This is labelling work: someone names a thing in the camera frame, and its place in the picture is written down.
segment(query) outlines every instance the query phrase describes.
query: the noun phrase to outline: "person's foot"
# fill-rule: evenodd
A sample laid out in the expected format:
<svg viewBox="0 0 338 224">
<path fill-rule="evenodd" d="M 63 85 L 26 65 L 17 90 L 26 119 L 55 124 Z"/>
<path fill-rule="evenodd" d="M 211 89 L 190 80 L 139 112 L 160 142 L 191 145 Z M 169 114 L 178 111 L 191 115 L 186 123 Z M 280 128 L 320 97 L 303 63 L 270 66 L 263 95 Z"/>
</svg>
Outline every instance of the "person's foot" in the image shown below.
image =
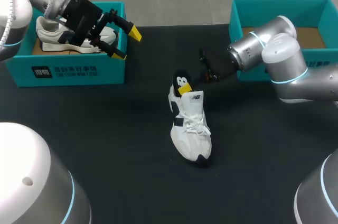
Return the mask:
<svg viewBox="0 0 338 224">
<path fill-rule="evenodd" d="M 178 93 L 178 88 L 189 82 L 189 75 L 182 72 L 177 72 L 173 77 L 169 105 L 174 123 L 170 135 L 184 158 L 205 164 L 211 154 L 211 133 L 203 110 L 203 91 Z"/>
</svg>

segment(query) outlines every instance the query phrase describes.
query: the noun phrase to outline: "teal box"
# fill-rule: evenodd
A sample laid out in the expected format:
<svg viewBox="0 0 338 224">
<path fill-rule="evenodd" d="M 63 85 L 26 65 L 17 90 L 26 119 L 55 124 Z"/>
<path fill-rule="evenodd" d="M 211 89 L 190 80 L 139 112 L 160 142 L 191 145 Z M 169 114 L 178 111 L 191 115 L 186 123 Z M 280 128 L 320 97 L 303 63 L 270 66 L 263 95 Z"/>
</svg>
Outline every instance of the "teal box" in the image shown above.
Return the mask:
<svg viewBox="0 0 338 224">
<path fill-rule="evenodd" d="M 123 2 L 94 2 L 94 4 L 104 12 L 109 12 L 113 8 L 118 11 L 119 16 L 126 18 Z M 32 55 L 37 38 L 35 30 L 36 19 L 42 15 L 38 10 L 33 11 L 31 24 L 18 54 L 6 62 L 6 66 L 18 87 L 124 83 L 125 60 L 110 58 L 104 53 Z M 127 34 L 114 24 L 107 26 L 119 33 L 118 48 L 126 53 Z M 39 70 L 39 74 L 42 75 L 36 76 L 34 70 Z"/>
<path fill-rule="evenodd" d="M 233 0 L 229 34 L 231 42 L 243 37 L 242 27 L 260 27 L 278 15 L 296 27 L 316 27 L 326 49 L 302 49 L 309 67 L 338 63 L 338 11 L 331 0 Z M 263 63 L 239 72 L 242 81 L 270 80 Z"/>
</svg>

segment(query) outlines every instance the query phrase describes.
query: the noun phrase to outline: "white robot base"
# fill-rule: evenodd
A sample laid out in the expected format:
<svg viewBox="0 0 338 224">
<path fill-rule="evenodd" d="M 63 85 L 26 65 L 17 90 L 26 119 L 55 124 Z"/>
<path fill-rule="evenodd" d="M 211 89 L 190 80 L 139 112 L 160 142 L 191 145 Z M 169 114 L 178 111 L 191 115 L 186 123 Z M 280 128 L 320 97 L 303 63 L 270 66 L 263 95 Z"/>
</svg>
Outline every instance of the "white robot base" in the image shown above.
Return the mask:
<svg viewBox="0 0 338 224">
<path fill-rule="evenodd" d="M 0 223 L 91 224 L 88 198 L 45 140 L 0 123 Z"/>
</svg>

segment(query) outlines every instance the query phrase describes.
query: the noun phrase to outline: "shoelace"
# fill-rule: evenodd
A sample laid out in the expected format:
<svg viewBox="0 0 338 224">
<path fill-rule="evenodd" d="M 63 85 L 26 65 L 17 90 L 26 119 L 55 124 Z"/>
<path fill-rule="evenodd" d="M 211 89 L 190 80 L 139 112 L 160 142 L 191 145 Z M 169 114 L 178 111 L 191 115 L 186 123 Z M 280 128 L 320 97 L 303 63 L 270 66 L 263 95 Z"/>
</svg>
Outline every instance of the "shoelace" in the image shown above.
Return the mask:
<svg viewBox="0 0 338 224">
<path fill-rule="evenodd" d="M 197 135 L 211 135 L 210 129 L 204 124 L 204 114 L 188 116 L 183 112 L 180 112 L 180 115 L 184 117 L 188 123 L 186 126 L 186 131 L 188 133 L 196 133 Z"/>
</svg>

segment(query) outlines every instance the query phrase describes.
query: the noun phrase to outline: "shoe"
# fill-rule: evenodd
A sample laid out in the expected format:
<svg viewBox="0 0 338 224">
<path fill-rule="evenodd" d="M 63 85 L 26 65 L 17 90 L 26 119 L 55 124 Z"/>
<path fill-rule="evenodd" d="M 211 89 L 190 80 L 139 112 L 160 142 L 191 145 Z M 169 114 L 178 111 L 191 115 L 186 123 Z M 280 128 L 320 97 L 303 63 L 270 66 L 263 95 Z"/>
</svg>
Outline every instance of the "shoe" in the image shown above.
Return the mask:
<svg viewBox="0 0 338 224">
<path fill-rule="evenodd" d="M 43 51 L 77 51 L 80 53 L 97 53 L 101 52 L 98 47 L 90 45 L 90 41 L 85 39 L 81 46 L 69 44 L 68 39 L 72 38 L 74 32 L 68 30 L 62 24 L 50 21 L 40 16 L 36 20 L 36 33 L 42 43 Z M 101 32 L 101 40 L 112 44 L 115 42 L 118 34 L 115 30 L 104 27 Z"/>
<path fill-rule="evenodd" d="M 203 91 L 190 91 L 182 96 L 178 88 L 190 82 L 190 77 L 176 73 L 170 87 L 169 105 L 174 115 L 171 139 L 179 153 L 189 161 L 204 164 L 211 154 L 211 132 L 203 110 Z"/>
</svg>

